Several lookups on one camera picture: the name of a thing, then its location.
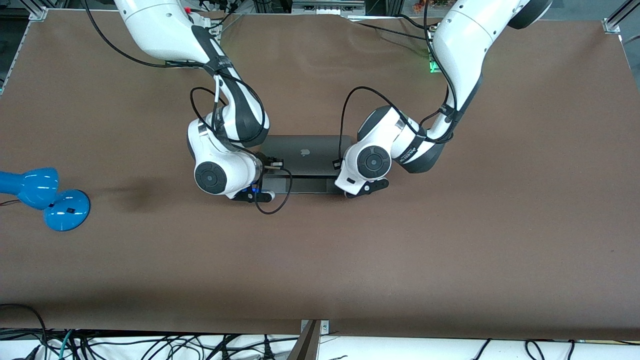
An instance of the power cord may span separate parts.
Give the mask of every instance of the power cord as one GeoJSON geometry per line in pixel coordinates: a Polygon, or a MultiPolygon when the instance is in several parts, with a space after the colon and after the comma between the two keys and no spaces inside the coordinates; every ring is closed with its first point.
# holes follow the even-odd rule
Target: power cord
{"type": "Polygon", "coordinates": [[[169,354],[167,355],[166,360],[171,360],[173,359],[173,356],[181,349],[181,348],[186,348],[189,350],[193,350],[198,354],[198,360],[202,360],[204,357],[202,356],[202,354],[198,351],[198,349],[194,348],[194,347],[190,347],[188,346],[188,344],[190,344],[193,340],[197,339],[198,336],[193,336],[191,339],[186,340],[185,342],[181,343],[180,345],[177,346],[173,346],[171,345],[171,350],[169,351],[169,354]]]}
{"type": "MultiPolygon", "coordinates": [[[[367,91],[370,91],[370,92],[376,94],[377,96],[379,96],[381,99],[386,101],[387,104],[389,106],[391,106],[398,113],[398,115],[400,116],[400,119],[402,120],[402,122],[404,122],[404,124],[406,126],[408,126],[409,129],[411,129],[411,131],[415,135],[424,136],[423,134],[419,133],[419,129],[416,130],[416,129],[413,128],[413,126],[411,126],[411,124],[409,123],[409,120],[405,117],[404,113],[401,112],[398,109],[398,107],[394,103],[392,103],[391,100],[387,99],[387,97],[384,96],[382,93],[380,93],[376,89],[370,88],[368,86],[357,86],[354,89],[352,89],[352,91],[349,92],[349,95],[347,95],[347,98],[344,101],[344,105],[342,106],[342,115],[340,116],[340,138],[338,139],[338,159],[340,159],[340,160],[342,159],[342,133],[344,132],[344,113],[347,110],[347,104],[349,103],[349,100],[350,100],[351,96],[357,90],[367,90],[367,91]]],[[[424,123],[426,120],[430,119],[431,117],[434,117],[438,113],[440,113],[439,110],[434,112],[434,113],[432,113],[432,114],[430,114],[426,118],[422,119],[422,121],[420,122],[420,125],[422,125],[422,123],[424,123]]],[[[445,134],[442,137],[437,138],[437,139],[432,139],[432,138],[425,137],[424,141],[425,142],[432,142],[432,143],[447,143],[447,142],[450,142],[451,139],[453,138],[453,136],[448,136],[448,137],[445,137],[445,136],[447,136],[447,135],[445,134]]]]}
{"type": "Polygon", "coordinates": [[[24,360],[35,360],[36,355],[38,354],[38,350],[40,350],[40,345],[33,348],[33,350],[24,358],[24,360]]]}
{"type": "MultiPolygon", "coordinates": [[[[573,350],[575,349],[575,341],[574,340],[569,340],[569,342],[571,343],[571,347],[569,348],[569,354],[567,354],[566,356],[566,360],[571,360],[571,356],[573,355],[573,350]]],[[[527,352],[527,355],[529,356],[529,358],[531,360],[545,360],[545,355],[542,353],[542,349],[540,349],[540,347],[538,346],[538,343],[533,341],[533,340],[527,340],[524,342],[524,350],[527,352]],[[529,344],[533,344],[536,347],[536,350],[538,351],[538,354],[540,355],[539,359],[536,359],[531,352],[529,351],[529,344]]]]}
{"type": "Polygon", "coordinates": [[[423,29],[423,30],[424,30],[424,26],[422,26],[422,25],[418,24],[418,23],[417,23],[417,22],[415,22],[412,18],[410,18],[409,16],[407,16],[407,15],[405,15],[405,14],[403,14],[403,13],[398,13],[398,14],[396,14],[396,17],[401,17],[401,18],[403,18],[403,19],[407,20],[408,22],[410,22],[410,23],[411,23],[411,25],[415,26],[416,28],[419,28],[419,29],[423,29]]]}
{"type": "Polygon", "coordinates": [[[208,28],[205,28],[205,29],[211,30],[211,29],[217,28],[218,26],[222,26],[222,24],[225,22],[225,20],[227,20],[231,16],[231,14],[233,14],[233,13],[234,13],[233,11],[229,11],[229,13],[225,15],[225,17],[223,17],[222,19],[219,19],[220,20],[219,23],[217,23],[217,24],[215,24],[213,26],[210,26],[208,28]]]}
{"type": "Polygon", "coordinates": [[[204,3],[204,0],[200,0],[200,3],[198,4],[198,6],[205,8],[208,12],[211,11],[209,10],[209,7],[207,6],[207,4],[204,3]]]}
{"type": "Polygon", "coordinates": [[[403,33],[403,32],[396,31],[396,30],[391,30],[391,29],[381,28],[381,27],[379,27],[379,26],[375,26],[375,25],[363,24],[362,22],[357,22],[357,23],[358,23],[358,24],[360,24],[360,25],[362,25],[362,26],[366,26],[366,27],[368,27],[368,28],[377,29],[377,30],[382,30],[382,31],[386,31],[386,32],[388,32],[388,33],[398,34],[398,35],[402,35],[402,36],[410,37],[410,38],[416,38],[416,39],[419,39],[419,40],[425,40],[425,41],[427,40],[426,38],[419,37],[419,36],[417,36],[417,35],[411,35],[411,34],[403,33]]]}
{"type": "Polygon", "coordinates": [[[98,24],[95,23],[95,19],[93,18],[93,15],[91,14],[91,11],[89,10],[89,5],[87,4],[86,0],[82,0],[80,3],[83,6],[84,10],[86,11],[87,16],[89,17],[89,21],[91,21],[91,25],[93,25],[93,28],[96,30],[98,35],[100,35],[100,37],[104,40],[105,43],[107,43],[108,46],[110,46],[110,48],[112,48],[118,54],[124,56],[125,58],[127,58],[127,59],[129,59],[129,60],[131,60],[133,62],[139,63],[141,65],[146,65],[146,66],[149,66],[149,67],[175,68],[175,67],[193,67],[193,66],[201,67],[202,66],[201,63],[195,63],[195,62],[194,63],[189,63],[189,64],[168,64],[168,65],[164,64],[164,65],[160,65],[160,64],[149,63],[149,62],[134,58],[133,56],[125,53],[124,51],[120,50],[118,47],[113,45],[109,41],[109,39],[107,39],[107,37],[104,36],[102,31],[98,27],[98,24]]]}
{"type": "MultiPolygon", "coordinates": [[[[257,133],[256,133],[255,135],[250,136],[250,137],[248,137],[248,138],[246,138],[246,139],[241,139],[241,138],[239,138],[238,140],[231,140],[231,139],[229,139],[229,141],[230,141],[230,142],[232,142],[232,143],[243,143],[243,142],[250,142],[250,141],[253,141],[253,140],[257,139],[257,138],[262,134],[262,132],[264,131],[264,123],[266,122],[266,112],[264,111],[264,105],[263,105],[263,103],[262,103],[262,100],[260,100],[260,97],[259,97],[259,96],[258,96],[258,94],[255,92],[255,90],[254,90],[252,87],[250,87],[250,86],[249,86],[249,84],[245,83],[244,81],[242,81],[242,80],[240,80],[240,79],[237,79],[237,78],[234,78],[234,77],[233,77],[233,76],[231,76],[231,75],[224,74],[224,73],[222,73],[222,72],[216,72],[216,75],[217,75],[217,76],[220,76],[221,78],[225,78],[225,79],[233,80],[233,81],[235,81],[236,83],[239,83],[239,84],[243,85],[244,87],[246,87],[246,89],[247,89],[247,90],[248,90],[248,91],[249,91],[249,92],[254,96],[254,98],[255,98],[255,99],[256,99],[256,101],[258,102],[258,105],[260,105],[260,111],[262,112],[262,120],[261,120],[261,122],[260,122],[260,128],[259,128],[259,130],[257,131],[257,133]]],[[[216,132],[215,132],[214,124],[213,124],[213,116],[216,116],[215,111],[216,111],[216,109],[217,109],[217,104],[214,104],[214,113],[212,114],[211,125],[209,125],[209,124],[205,121],[205,119],[202,117],[202,115],[200,114],[200,112],[198,111],[198,109],[197,109],[197,107],[196,107],[196,104],[195,104],[195,101],[194,101],[194,99],[193,99],[193,93],[194,93],[196,90],[203,90],[203,91],[209,92],[209,93],[210,93],[210,94],[212,94],[214,97],[217,97],[217,96],[216,96],[216,93],[215,93],[215,92],[213,92],[212,90],[209,90],[208,88],[204,88],[204,87],[201,87],[201,86],[198,86],[198,87],[192,88],[192,89],[191,89],[191,92],[189,93],[189,100],[191,101],[191,108],[193,109],[193,112],[195,113],[195,115],[198,117],[198,120],[200,120],[200,121],[204,124],[204,126],[205,126],[207,129],[209,129],[212,133],[214,133],[214,134],[215,134],[216,132]]]]}
{"type": "MultiPolygon", "coordinates": [[[[224,335],[222,337],[222,341],[224,341],[226,337],[227,337],[227,335],[224,335]]],[[[222,345],[222,357],[228,357],[228,356],[229,356],[229,351],[227,350],[227,344],[223,344],[222,345]]]]}
{"type": "Polygon", "coordinates": [[[476,357],[474,357],[474,358],[473,358],[473,359],[471,359],[471,360],[479,360],[479,359],[480,359],[480,357],[482,356],[482,353],[484,352],[484,350],[485,350],[486,346],[487,346],[487,345],[489,345],[489,342],[491,342],[491,340],[492,340],[491,338],[488,338],[488,339],[484,342],[484,344],[482,345],[482,347],[480,347],[480,350],[479,350],[479,351],[478,351],[478,353],[476,354],[476,357]]]}
{"type": "Polygon", "coordinates": [[[9,206],[9,205],[17,204],[19,202],[20,202],[20,200],[18,200],[18,199],[9,200],[9,201],[5,201],[5,202],[0,202],[0,206],[9,206]]]}
{"type": "Polygon", "coordinates": [[[38,311],[36,311],[36,309],[32,308],[31,306],[23,305],[23,304],[15,304],[15,303],[0,304],[0,308],[3,308],[3,307],[18,307],[21,309],[27,309],[31,311],[38,318],[38,322],[40,323],[40,327],[42,328],[42,339],[40,340],[40,342],[41,344],[44,345],[44,359],[48,359],[47,327],[44,325],[44,320],[42,320],[42,316],[40,316],[40,313],[38,313],[38,311]]]}
{"type": "MultiPolygon", "coordinates": [[[[424,5],[424,13],[422,15],[422,26],[423,26],[423,29],[424,29],[424,37],[427,38],[427,39],[429,38],[429,27],[430,27],[430,26],[427,25],[427,12],[428,11],[429,11],[429,4],[425,3],[425,5],[424,5]]],[[[436,62],[436,64],[440,68],[440,71],[442,71],[442,75],[444,75],[444,78],[447,80],[447,84],[451,88],[451,92],[452,92],[452,95],[453,95],[453,108],[455,110],[457,110],[458,109],[458,97],[456,96],[456,88],[453,86],[453,82],[451,81],[451,78],[449,77],[449,75],[447,73],[447,70],[442,67],[442,64],[440,63],[440,60],[438,60],[438,56],[436,55],[436,52],[433,50],[433,46],[431,45],[431,42],[429,40],[426,40],[426,41],[427,41],[427,47],[429,48],[429,52],[431,53],[431,56],[433,57],[433,61],[436,62]]]]}
{"type": "Polygon", "coordinates": [[[269,344],[269,338],[267,335],[264,335],[264,356],[262,356],[262,360],[275,360],[276,357],[271,350],[271,345],[269,344]]]}
{"type": "MultiPolygon", "coordinates": [[[[297,337],[296,338],[282,338],[282,339],[269,340],[269,342],[270,343],[279,343],[281,341],[295,341],[297,339],[298,339],[297,337]]],[[[249,346],[240,348],[240,349],[234,351],[233,353],[231,353],[228,357],[223,357],[221,360],[229,360],[232,356],[236,355],[237,353],[239,353],[241,351],[255,350],[254,349],[255,347],[259,347],[259,346],[264,345],[264,344],[265,344],[265,342],[263,341],[262,343],[256,343],[256,344],[253,344],[253,345],[249,345],[249,346]]]]}
{"type": "Polygon", "coordinates": [[[240,335],[238,335],[238,334],[225,336],[222,339],[222,341],[219,344],[216,345],[214,350],[211,351],[211,353],[207,356],[207,358],[205,360],[211,360],[218,352],[220,352],[222,347],[227,346],[227,344],[229,344],[231,341],[235,340],[238,337],[240,337],[240,335]]]}
{"type": "MultiPolygon", "coordinates": [[[[289,188],[287,189],[287,196],[285,196],[284,200],[282,201],[282,203],[273,211],[264,211],[261,207],[260,207],[260,203],[257,200],[257,197],[254,197],[254,203],[255,203],[255,207],[258,209],[258,211],[260,211],[261,213],[265,214],[265,215],[273,215],[275,213],[277,213],[278,211],[280,211],[280,209],[282,209],[282,207],[284,206],[284,204],[287,203],[287,200],[289,200],[289,196],[291,195],[291,188],[293,187],[293,174],[291,173],[291,171],[285,169],[284,167],[278,168],[278,169],[273,169],[273,170],[281,170],[286,172],[289,175],[289,188]]],[[[260,179],[258,179],[258,192],[262,191],[262,178],[264,176],[264,173],[262,173],[260,175],[260,179]]]]}

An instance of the lamp head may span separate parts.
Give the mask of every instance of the lamp head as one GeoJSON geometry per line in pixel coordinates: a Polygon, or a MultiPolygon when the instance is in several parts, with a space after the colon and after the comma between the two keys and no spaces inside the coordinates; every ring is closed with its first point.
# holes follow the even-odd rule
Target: lamp head
{"type": "Polygon", "coordinates": [[[0,193],[15,195],[25,205],[44,210],[56,198],[58,192],[58,171],[37,168],[24,174],[0,172],[0,193]]]}

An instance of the circular joint cap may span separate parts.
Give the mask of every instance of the circular joint cap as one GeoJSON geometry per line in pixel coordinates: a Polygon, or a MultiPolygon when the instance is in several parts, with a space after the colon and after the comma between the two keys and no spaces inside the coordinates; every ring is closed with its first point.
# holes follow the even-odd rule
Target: circular joint cap
{"type": "Polygon", "coordinates": [[[195,170],[196,184],[205,192],[219,194],[227,187],[227,175],[220,165],[206,161],[195,170]]]}
{"type": "Polygon", "coordinates": [[[368,146],[358,155],[358,172],[367,179],[384,176],[391,168],[391,157],[380,146],[368,146]]]}

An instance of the metal frame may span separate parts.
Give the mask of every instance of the metal frame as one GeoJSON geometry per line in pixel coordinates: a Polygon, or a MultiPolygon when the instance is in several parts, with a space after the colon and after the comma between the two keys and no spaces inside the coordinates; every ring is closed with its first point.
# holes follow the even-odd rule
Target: metal frame
{"type": "Polygon", "coordinates": [[[4,83],[2,83],[2,86],[0,86],[0,97],[2,97],[2,94],[4,92],[4,88],[6,88],[7,84],[9,83],[9,77],[11,76],[11,71],[13,70],[14,66],[15,66],[15,62],[18,60],[18,55],[20,54],[20,50],[22,49],[22,45],[24,44],[24,39],[27,38],[27,33],[29,32],[29,28],[31,27],[32,22],[29,21],[29,24],[27,24],[26,29],[24,29],[24,34],[22,35],[22,39],[20,40],[20,44],[18,45],[18,49],[15,52],[15,56],[13,57],[13,61],[11,61],[11,66],[9,67],[9,71],[6,72],[6,78],[4,79],[4,83]]]}
{"type": "Polygon", "coordinates": [[[287,360],[316,360],[318,346],[320,344],[320,335],[323,331],[329,331],[328,320],[307,320],[307,324],[303,324],[304,330],[300,337],[293,345],[293,349],[287,360]],[[323,328],[322,322],[326,321],[326,329],[323,328]]]}
{"type": "MultiPolygon", "coordinates": [[[[300,323],[300,333],[305,331],[309,320],[302,320],[300,323]]],[[[320,320],[320,335],[329,335],[329,320],[320,320]]]]}
{"type": "Polygon", "coordinates": [[[334,14],[342,17],[366,15],[364,0],[292,0],[292,14],[334,14]]]}
{"type": "Polygon", "coordinates": [[[620,33],[620,22],[638,6],[640,6],[640,0],[625,0],[616,11],[602,21],[604,32],[607,34],[620,33]]]}
{"type": "Polygon", "coordinates": [[[43,21],[47,16],[47,7],[36,3],[35,0],[19,0],[24,8],[29,12],[29,20],[43,21]]]}
{"type": "Polygon", "coordinates": [[[386,0],[387,13],[386,16],[396,16],[402,12],[404,6],[404,0],[386,0]]]}

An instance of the blue lamp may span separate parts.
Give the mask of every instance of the blue lamp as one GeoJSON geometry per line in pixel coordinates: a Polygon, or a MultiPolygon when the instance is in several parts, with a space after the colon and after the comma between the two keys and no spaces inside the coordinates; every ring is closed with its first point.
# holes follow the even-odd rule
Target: blue lamp
{"type": "Polygon", "coordinates": [[[80,190],[58,193],[56,169],[38,168],[24,174],[0,171],[0,193],[15,195],[25,205],[43,210],[44,222],[55,231],[80,226],[89,215],[89,198],[80,190]]]}

